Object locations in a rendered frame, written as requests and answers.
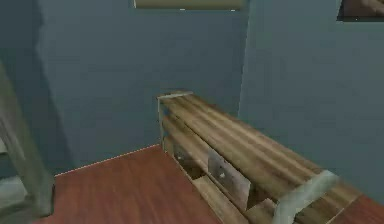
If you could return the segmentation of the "grey-green door frame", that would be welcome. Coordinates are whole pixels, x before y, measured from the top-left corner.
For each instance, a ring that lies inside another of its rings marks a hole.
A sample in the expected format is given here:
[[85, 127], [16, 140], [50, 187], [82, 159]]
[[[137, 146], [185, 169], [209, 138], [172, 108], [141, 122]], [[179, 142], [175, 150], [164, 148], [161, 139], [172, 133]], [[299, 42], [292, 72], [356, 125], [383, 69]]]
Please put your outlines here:
[[0, 155], [16, 175], [0, 179], [0, 224], [32, 224], [53, 213], [53, 175], [45, 167], [0, 61]]

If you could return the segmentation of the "dark framed brown picture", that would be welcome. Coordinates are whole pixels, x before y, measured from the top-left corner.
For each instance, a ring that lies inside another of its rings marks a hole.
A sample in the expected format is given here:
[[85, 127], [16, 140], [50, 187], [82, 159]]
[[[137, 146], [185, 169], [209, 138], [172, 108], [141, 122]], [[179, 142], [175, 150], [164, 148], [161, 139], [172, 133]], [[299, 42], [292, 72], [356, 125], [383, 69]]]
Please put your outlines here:
[[384, 0], [341, 0], [337, 20], [342, 22], [384, 21]]

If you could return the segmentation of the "wooden slatted shelf unit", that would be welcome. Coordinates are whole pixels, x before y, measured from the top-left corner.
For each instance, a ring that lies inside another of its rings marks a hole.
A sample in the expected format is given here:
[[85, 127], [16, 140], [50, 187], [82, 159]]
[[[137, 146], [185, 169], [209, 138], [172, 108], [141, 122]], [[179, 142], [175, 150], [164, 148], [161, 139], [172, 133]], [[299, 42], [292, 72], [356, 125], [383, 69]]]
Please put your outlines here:
[[194, 93], [157, 102], [164, 151], [221, 224], [384, 224], [384, 205]]

